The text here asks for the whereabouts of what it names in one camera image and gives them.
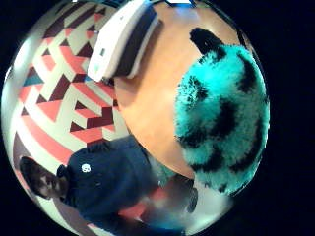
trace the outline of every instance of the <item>dark jacket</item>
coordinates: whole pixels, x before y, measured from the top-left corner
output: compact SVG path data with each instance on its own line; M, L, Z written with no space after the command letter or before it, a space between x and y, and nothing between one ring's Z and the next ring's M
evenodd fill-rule
M69 182L62 202L94 225L115 235L165 235L117 214L157 187L146 153L133 136L80 149L57 176Z

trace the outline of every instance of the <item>person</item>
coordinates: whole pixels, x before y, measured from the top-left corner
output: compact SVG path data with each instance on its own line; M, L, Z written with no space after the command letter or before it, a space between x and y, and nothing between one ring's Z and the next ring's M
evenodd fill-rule
M158 164L132 135L74 152L67 166L60 165L56 174L27 156L21 158L20 170L36 195L48 200L58 198L85 220L119 236L185 235L184 227L170 220L171 211L158 209L148 201L159 185L170 194L167 207L187 206L191 212L197 201L193 180ZM139 201L148 206L141 220L118 214Z

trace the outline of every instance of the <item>furry pouf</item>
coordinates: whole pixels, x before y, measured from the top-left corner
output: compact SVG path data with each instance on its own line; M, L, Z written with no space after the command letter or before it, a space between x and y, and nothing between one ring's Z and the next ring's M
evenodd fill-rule
M211 48L178 86L177 141L196 178L222 193L236 194L253 178L269 119L263 76L243 46Z

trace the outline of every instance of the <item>black spots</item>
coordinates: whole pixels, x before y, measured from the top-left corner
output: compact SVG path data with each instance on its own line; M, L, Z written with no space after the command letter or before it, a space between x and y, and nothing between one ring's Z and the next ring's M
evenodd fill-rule
M188 82L190 87L194 87L196 91L196 99L198 101L204 100L208 96L208 92L205 87L198 81L198 79L195 76L189 77Z
M256 122L255 139L252 143L250 150L245 153L242 159L237 161L235 164L229 166L229 169L235 173L238 171L244 171L247 169L256 159L262 146L263 141L263 121L258 119Z
M206 183L204 183L205 188L210 188L211 187L211 182L208 181Z
M195 76L190 76L187 84L178 86L179 94L186 97L186 111L189 111L197 102L208 96L207 89Z
M225 191L226 187L227 187L227 183L222 184L222 185L218 188L219 192L220 192L220 193L223 193L223 192Z
M226 55L226 52L223 50L223 48L218 47L216 62L218 62L220 59L222 59L225 55Z
M177 137L177 141L179 141L184 148L198 148L205 138L206 130L198 128L187 132L185 136Z
M203 170L205 172L217 171L222 167L223 156L222 151L217 146L214 146L213 153L209 156L208 161L204 164L192 164L190 165L194 171Z
M212 138L223 139L236 127L237 106L232 101L220 100L220 114L215 120L215 125L209 135Z
M198 47L202 54L217 50L223 42L213 33L206 29L194 28L190 32L190 40Z
M250 62L247 59L245 59L241 54L237 54L237 56L244 63L244 75L243 78L238 82L238 89L247 93L255 85L256 82L255 69L250 64Z

